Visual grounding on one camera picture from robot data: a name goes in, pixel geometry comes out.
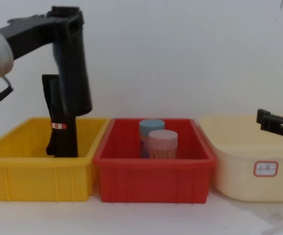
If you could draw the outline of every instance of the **pink-lidded container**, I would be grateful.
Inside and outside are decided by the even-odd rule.
[[[178,133],[171,130],[155,130],[149,133],[149,158],[176,159]]]

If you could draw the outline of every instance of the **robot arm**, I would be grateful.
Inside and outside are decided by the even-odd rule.
[[[79,8],[54,6],[46,15],[8,22],[0,28],[0,77],[11,71],[15,59],[52,43],[64,112],[69,116],[89,113],[92,106],[83,46],[84,20]]]

